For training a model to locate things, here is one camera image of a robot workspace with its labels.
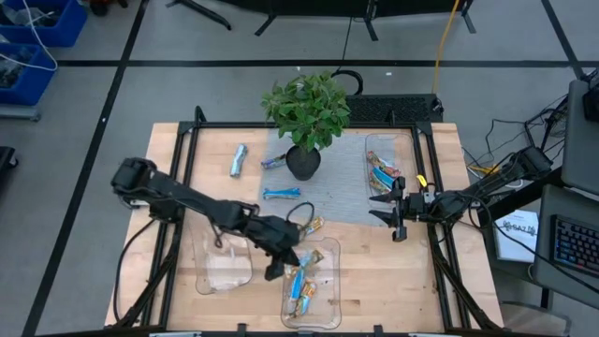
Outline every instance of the keyboard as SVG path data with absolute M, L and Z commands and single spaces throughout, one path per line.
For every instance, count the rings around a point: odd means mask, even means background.
M 557 264 L 599 277 L 599 231 L 593 226 L 554 215 L 552 259 Z

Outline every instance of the transparent tray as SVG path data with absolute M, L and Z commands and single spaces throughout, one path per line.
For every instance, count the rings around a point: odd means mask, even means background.
M 386 205 L 383 202 L 370 200 L 370 197 L 379 196 L 383 193 L 369 184 L 370 173 L 373 171 L 373 165 L 366 159 L 369 151 L 373 151 L 380 159 L 400 171 L 401 176 L 406 180 L 406 188 L 403 190 L 404 195 L 418 191 L 414 140 L 409 131 L 406 130 L 405 133 L 368 135 L 364 144 L 364 175 L 366 179 L 366 198 L 372 208 L 387 210 L 391 209 L 394 205 Z
M 307 237 L 294 248 L 299 259 L 318 250 L 323 259 L 305 270 L 305 278 L 315 281 L 316 291 L 304 315 L 292 316 L 295 302 L 289 297 L 294 278 L 284 276 L 281 321 L 291 329 L 335 329 L 341 324 L 339 242 L 332 238 Z
M 189 223 L 188 226 L 194 245 L 198 293 L 210 295 L 227 291 L 252 280 L 252 258 L 245 238 L 223 234 L 222 247 L 218 248 L 209 225 Z

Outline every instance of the blue storage crate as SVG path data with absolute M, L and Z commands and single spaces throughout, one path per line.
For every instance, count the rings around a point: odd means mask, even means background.
M 5 0 L 15 10 L 25 8 L 22 0 Z M 39 39 L 46 47 L 72 47 L 87 20 L 85 8 L 77 0 L 27 0 L 29 8 L 58 7 L 62 11 L 53 27 L 36 27 Z M 12 43 L 38 44 L 30 26 L 0 25 L 0 35 Z
M 32 53 L 29 65 L 53 68 L 54 63 L 38 45 L 0 43 L 0 52 L 5 56 L 18 54 L 21 48 Z M 12 88 L 0 88 L 0 103 L 33 106 L 44 94 L 54 71 L 26 66 Z

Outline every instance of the green leaves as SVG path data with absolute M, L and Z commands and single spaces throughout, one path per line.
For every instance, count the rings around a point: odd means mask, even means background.
M 345 91 L 329 72 L 301 75 L 284 87 L 275 82 L 260 105 L 267 120 L 279 127 L 279 138 L 290 132 L 293 142 L 306 151 L 330 146 L 333 136 L 340 137 L 349 125 Z
M 335 114 L 337 115 L 337 117 L 349 116 L 349 111 L 348 110 L 339 109 L 339 110 L 335 111 Z
M 297 144 L 300 142 L 301 137 L 303 137 L 303 132 L 302 132 L 302 130 L 298 129 L 298 130 L 293 131 L 291 139 L 293 140 L 293 142 L 295 144 Z
M 332 114 L 331 109 L 324 109 L 324 110 L 320 111 L 319 117 L 322 119 L 326 119 L 326 118 L 330 117 L 331 114 Z

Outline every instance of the wooden table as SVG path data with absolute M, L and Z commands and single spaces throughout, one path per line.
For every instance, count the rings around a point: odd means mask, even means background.
M 168 172 L 172 149 L 176 139 L 177 124 L 156 124 L 150 138 L 147 157 L 158 169 Z M 191 187 L 213 198 L 238 199 L 256 203 L 264 159 L 268 129 L 201 129 L 197 145 L 196 161 Z M 405 130 L 348 129 L 347 133 L 408 133 Z M 469 185 L 460 148 L 457 127 L 453 124 L 433 125 L 434 141 L 438 153 L 445 189 L 463 189 Z M 240 179 L 228 176 L 232 156 L 239 143 L 248 145 L 250 151 L 243 164 Z M 399 143 L 397 146 L 411 145 Z M 426 151 L 421 147 L 432 177 Z M 183 150 L 180 177 L 186 153 Z M 406 163 L 403 175 L 408 189 L 416 190 L 416 165 Z M 133 211 L 127 240 L 148 222 L 147 210 Z M 281 279 L 267 282 L 263 271 L 269 264 L 264 253 L 252 251 L 255 269 L 249 285 L 232 291 L 208 296 L 196 291 L 196 269 L 193 245 L 188 225 L 207 226 L 205 217 L 195 212 L 185 214 L 182 247 L 175 278 L 175 286 L 168 320 L 169 330 L 235 330 L 238 323 L 246 323 L 248 330 L 287 330 L 281 323 Z M 443 331 L 439 298 L 433 276 L 431 253 L 426 225 L 406 221 L 408 240 L 392 242 L 391 230 L 383 227 L 367 227 L 327 221 L 320 235 L 337 239 L 341 254 L 341 307 L 343 319 L 337 331 L 373 331 L 373 325 L 381 324 L 387 332 L 393 331 Z M 121 272 L 119 308 L 121 315 L 131 306 L 146 286 L 153 257 L 158 225 L 141 235 L 129 248 Z M 495 287 L 490 273 L 485 245 L 480 233 L 469 226 L 457 224 L 453 230 L 460 261 L 463 283 L 480 307 L 498 325 L 503 325 Z M 453 325 L 458 326 L 456 296 L 451 286 L 447 288 L 452 306 Z M 153 321 L 157 322 L 163 296 L 157 290 L 153 306 Z M 113 323 L 109 310 L 107 324 Z

